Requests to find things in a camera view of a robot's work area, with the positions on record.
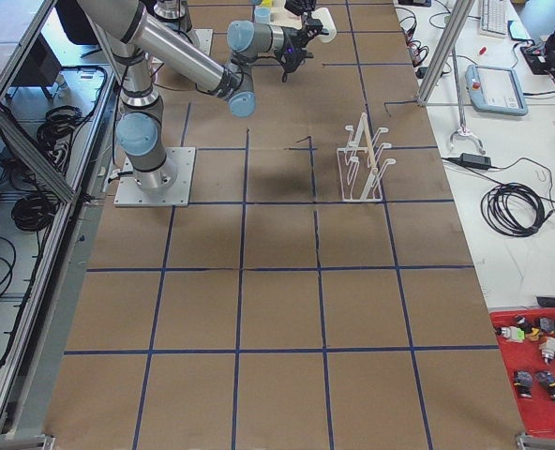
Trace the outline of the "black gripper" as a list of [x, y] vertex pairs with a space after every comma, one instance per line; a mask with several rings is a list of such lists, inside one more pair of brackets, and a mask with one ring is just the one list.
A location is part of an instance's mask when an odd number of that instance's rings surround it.
[[304, 21], [300, 29], [282, 26], [280, 30], [282, 42], [277, 45], [277, 60], [284, 73], [294, 73], [305, 59], [312, 58], [307, 45], [317, 36], [326, 34], [321, 21]]
[[286, 0], [284, 8], [295, 16], [311, 13], [316, 8], [316, 0]]

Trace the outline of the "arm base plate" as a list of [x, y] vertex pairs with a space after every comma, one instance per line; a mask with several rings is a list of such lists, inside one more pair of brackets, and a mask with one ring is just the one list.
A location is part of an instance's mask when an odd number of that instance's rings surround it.
[[126, 157], [114, 197], [118, 207], [186, 207], [189, 203], [195, 165], [195, 147], [166, 147], [166, 160], [154, 172], [133, 169]]
[[213, 30], [211, 28], [192, 28], [187, 32], [187, 37], [192, 44], [207, 56], [211, 55]]

